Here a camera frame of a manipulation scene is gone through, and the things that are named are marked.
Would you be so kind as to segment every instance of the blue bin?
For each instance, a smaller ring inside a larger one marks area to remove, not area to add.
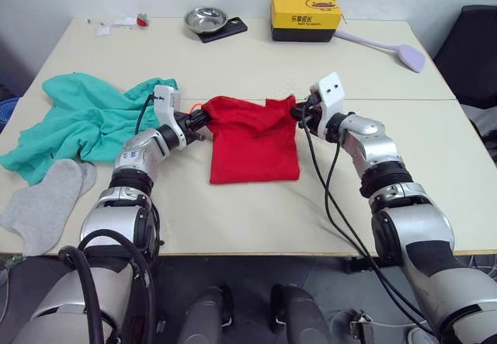
[[[0,102],[0,132],[3,130],[4,126],[9,121],[10,116],[14,112],[17,101],[19,101],[19,98],[15,97]]]

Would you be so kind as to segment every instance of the teal towel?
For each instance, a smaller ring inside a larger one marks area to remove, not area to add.
[[[40,123],[21,132],[18,147],[0,156],[0,165],[34,185],[58,159],[79,156],[89,162],[113,162],[133,136],[141,107],[157,84],[177,89],[175,80],[161,78],[142,82],[124,94],[86,74],[46,80],[43,90],[54,101],[52,108]],[[140,129],[150,127],[158,127],[153,103]]]

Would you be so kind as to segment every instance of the gray sock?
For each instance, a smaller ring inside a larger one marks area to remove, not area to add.
[[[89,163],[57,160],[43,181],[17,190],[0,225],[24,240],[24,256],[42,255],[54,247],[80,195],[95,183],[96,170]]]

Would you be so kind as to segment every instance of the red object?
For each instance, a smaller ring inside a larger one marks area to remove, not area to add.
[[[140,27],[147,27],[148,26],[148,17],[147,17],[147,14],[138,14],[137,16],[137,24],[140,26]]]
[[[298,179],[293,106],[293,96],[267,99],[266,106],[229,97],[202,105],[214,135],[210,183]]]

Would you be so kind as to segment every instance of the small white paper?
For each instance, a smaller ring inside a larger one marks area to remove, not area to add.
[[[113,24],[117,26],[134,26],[137,24],[137,19],[129,16],[124,19],[115,19]]]
[[[105,35],[110,35],[109,26],[101,26],[96,29],[96,36],[105,36]]]

